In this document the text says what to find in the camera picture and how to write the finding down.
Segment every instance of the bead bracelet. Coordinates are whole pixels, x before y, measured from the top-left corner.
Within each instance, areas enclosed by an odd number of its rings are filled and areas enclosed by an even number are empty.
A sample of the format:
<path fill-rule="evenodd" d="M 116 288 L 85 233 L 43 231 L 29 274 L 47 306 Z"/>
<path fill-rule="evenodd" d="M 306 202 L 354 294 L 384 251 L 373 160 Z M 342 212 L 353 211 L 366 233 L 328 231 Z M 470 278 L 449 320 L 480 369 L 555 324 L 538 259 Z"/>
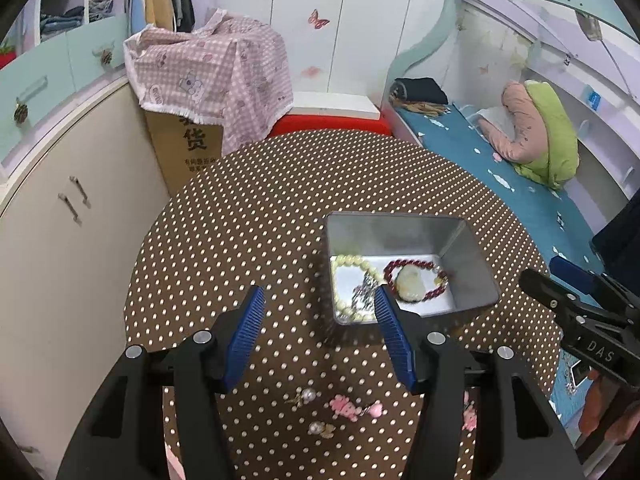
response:
<path fill-rule="evenodd" d="M 373 313 L 373 294 L 379 285 L 384 283 L 384 276 L 382 272 L 379 272 L 375 266 L 371 265 L 362 256 L 354 255 L 339 255 L 335 257 L 335 260 L 331 262 L 332 278 L 335 284 L 335 271 L 338 267 L 358 267 L 364 272 L 364 280 L 362 285 L 357 286 L 353 291 L 353 298 L 349 305 L 346 301 L 342 300 L 336 293 L 335 295 L 335 307 L 338 313 L 345 318 L 345 320 L 351 321 L 373 321 L 375 320 L 375 314 Z M 361 298 L 363 303 L 369 303 L 371 308 L 365 309 L 366 311 L 361 313 L 357 308 L 358 298 Z"/>
<path fill-rule="evenodd" d="M 419 301 L 432 300 L 433 298 L 437 298 L 441 294 L 444 294 L 444 291 L 447 290 L 449 279 L 447 277 L 447 273 L 442 269 L 442 267 L 434 265 L 433 262 L 427 262 L 423 260 L 394 260 L 392 262 L 389 262 L 389 264 L 385 267 L 384 273 L 385 281 L 391 286 L 394 295 L 398 295 L 398 288 L 396 287 L 396 283 L 394 282 L 391 274 L 395 269 L 402 269 L 407 265 L 412 265 L 418 267 L 419 269 L 433 270 L 436 273 L 436 279 L 433 281 L 436 285 L 438 285 L 437 288 L 429 290 Z M 407 303 L 417 303 L 417 301 L 408 301 Z"/>

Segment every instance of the green cushion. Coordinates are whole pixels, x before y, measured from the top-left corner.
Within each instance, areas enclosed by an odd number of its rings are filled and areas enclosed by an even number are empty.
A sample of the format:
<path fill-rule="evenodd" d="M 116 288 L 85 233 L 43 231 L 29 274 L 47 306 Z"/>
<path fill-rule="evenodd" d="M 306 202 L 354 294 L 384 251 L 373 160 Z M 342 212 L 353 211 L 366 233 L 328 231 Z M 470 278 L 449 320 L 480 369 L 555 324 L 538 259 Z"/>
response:
<path fill-rule="evenodd" d="M 578 168 L 578 137 L 558 95 L 549 83 L 525 83 L 533 104 L 545 121 L 549 150 L 530 164 L 514 164 L 516 171 L 551 189 L 575 176 Z"/>

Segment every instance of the metal screw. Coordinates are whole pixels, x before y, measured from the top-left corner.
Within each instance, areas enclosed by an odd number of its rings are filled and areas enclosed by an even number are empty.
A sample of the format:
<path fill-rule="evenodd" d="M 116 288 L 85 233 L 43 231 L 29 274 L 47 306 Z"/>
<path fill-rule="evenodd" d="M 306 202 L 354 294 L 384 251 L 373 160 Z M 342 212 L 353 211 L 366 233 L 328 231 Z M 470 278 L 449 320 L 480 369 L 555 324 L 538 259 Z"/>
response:
<path fill-rule="evenodd" d="M 429 332 L 427 341 L 434 345 L 441 345 L 447 340 L 440 332 Z"/>
<path fill-rule="evenodd" d="M 193 340 L 198 344 L 204 344 L 211 341 L 211 332 L 209 330 L 200 330 L 193 334 Z"/>
<path fill-rule="evenodd" d="M 124 352 L 129 359 L 135 359 L 136 357 L 140 357 L 142 355 L 142 346 L 133 345 L 127 348 Z"/>
<path fill-rule="evenodd" d="M 513 350 L 508 346 L 501 346 L 498 348 L 498 355 L 503 359 L 511 359 L 513 357 Z"/>

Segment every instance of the light blue drawer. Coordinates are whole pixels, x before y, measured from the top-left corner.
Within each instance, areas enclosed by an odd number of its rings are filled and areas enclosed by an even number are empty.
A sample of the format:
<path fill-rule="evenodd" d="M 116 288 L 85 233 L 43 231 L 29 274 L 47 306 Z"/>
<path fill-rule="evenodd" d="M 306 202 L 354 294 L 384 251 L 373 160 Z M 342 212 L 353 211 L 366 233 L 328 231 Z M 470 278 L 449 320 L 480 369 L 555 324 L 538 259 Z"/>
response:
<path fill-rule="evenodd" d="M 127 17 L 124 14 L 75 28 L 66 36 L 77 90 L 124 63 L 122 42 L 127 39 Z M 100 62 L 103 50 L 111 50 L 113 54 L 111 63 L 106 66 Z"/>
<path fill-rule="evenodd" d="M 0 70 L 0 160 L 75 91 L 66 34 L 45 41 Z M 16 99 L 28 107 L 21 126 L 14 121 Z"/>

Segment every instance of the blue label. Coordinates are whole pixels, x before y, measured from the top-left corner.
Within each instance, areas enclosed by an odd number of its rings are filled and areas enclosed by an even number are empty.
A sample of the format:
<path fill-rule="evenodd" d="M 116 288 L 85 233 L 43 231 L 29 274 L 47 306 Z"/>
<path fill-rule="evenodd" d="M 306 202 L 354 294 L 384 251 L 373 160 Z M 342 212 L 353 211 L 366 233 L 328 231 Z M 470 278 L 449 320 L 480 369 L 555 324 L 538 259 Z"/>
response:
<path fill-rule="evenodd" d="M 591 92 L 589 94 L 588 103 L 592 110 L 597 110 L 600 106 L 600 94 L 597 92 Z"/>

